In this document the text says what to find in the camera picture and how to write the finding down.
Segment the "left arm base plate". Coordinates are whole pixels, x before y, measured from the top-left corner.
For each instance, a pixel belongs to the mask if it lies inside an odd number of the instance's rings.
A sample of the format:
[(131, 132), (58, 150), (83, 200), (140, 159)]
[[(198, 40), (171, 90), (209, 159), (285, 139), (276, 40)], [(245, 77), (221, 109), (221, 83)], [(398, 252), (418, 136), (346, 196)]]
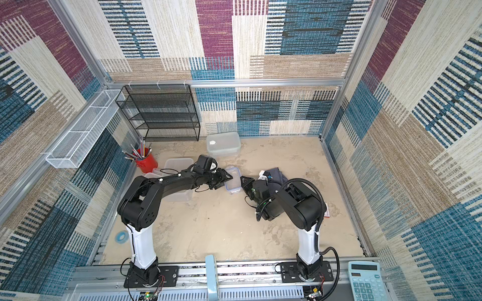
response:
[(175, 287), (179, 266), (157, 266), (146, 270), (132, 265), (124, 281), (124, 288), (161, 288)]

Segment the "dark blue cloth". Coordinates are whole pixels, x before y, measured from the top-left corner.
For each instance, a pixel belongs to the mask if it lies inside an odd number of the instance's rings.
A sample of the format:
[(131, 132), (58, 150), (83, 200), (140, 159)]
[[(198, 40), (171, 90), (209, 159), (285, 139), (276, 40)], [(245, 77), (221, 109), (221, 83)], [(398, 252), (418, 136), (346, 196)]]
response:
[(267, 182), (267, 184), (275, 184), (278, 187), (281, 187), (284, 183), (288, 181), (286, 176), (279, 170), (279, 168), (272, 168), (267, 171), (270, 171), (273, 177), (273, 180)]

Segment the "small blue-rimmed lunch box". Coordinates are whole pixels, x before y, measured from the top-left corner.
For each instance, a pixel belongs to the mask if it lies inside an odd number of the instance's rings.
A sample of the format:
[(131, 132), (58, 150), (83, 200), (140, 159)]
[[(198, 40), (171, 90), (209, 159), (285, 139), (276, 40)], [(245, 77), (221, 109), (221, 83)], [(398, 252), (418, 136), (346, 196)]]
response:
[(231, 176), (232, 179), (225, 183), (225, 188), (230, 194), (239, 193), (242, 190), (241, 185), (241, 172), (235, 166), (230, 166), (225, 169)]

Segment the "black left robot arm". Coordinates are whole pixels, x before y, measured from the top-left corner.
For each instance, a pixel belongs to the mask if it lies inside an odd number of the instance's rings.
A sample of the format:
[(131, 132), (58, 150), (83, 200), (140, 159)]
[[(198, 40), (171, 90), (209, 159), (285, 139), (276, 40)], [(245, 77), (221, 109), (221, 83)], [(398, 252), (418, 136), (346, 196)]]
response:
[(164, 197), (180, 191), (197, 189), (204, 184), (211, 190), (218, 189), (232, 179), (233, 177), (222, 168), (199, 173), (185, 169), (178, 174), (162, 178), (136, 177), (117, 208), (117, 213), (130, 234), (130, 278), (141, 285), (152, 286), (161, 274), (158, 270), (158, 257), (154, 251), (153, 223), (158, 217)]

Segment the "large clear plastic lunch box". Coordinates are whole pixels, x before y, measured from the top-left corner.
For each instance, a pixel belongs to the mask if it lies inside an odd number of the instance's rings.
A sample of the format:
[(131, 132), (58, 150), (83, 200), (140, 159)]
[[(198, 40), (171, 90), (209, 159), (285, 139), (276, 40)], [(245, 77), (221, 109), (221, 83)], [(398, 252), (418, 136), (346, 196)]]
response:
[(192, 158), (168, 159), (163, 170), (154, 168), (152, 172), (146, 173), (145, 178), (155, 179), (158, 184), (164, 187), (162, 202), (188, 203), (192, 200), (192, 182), (183, 175), (182, 171), (194, 163)]

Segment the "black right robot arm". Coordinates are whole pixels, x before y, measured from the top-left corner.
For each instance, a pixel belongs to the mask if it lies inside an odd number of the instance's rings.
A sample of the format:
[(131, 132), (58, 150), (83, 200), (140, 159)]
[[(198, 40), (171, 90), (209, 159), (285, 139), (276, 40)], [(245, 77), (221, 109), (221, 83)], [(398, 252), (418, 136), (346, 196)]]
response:
[(321, 224), (326, 213), (326, 203), (319, 189), (301, 178), (280, 182), (266, 176), (254, 179), (242, 176), (242, 189), (256, 203), (256, 220), (272, 221), (286, 213), (298, 229), (299, 249), (296, 254), (299, 277), (314, 280), (323, 263), (319, 250)]

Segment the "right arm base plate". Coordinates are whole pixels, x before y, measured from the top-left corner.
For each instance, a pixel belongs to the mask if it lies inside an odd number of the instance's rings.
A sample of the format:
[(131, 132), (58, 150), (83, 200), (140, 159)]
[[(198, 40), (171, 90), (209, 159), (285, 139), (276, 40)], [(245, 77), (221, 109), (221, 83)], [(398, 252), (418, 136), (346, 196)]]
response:
[(321, 260), (311, 265), (303, 261), (277, 263), (275, 271), (281, 275), (283, 283), (332, 282), (335, 279), (330, 262)]

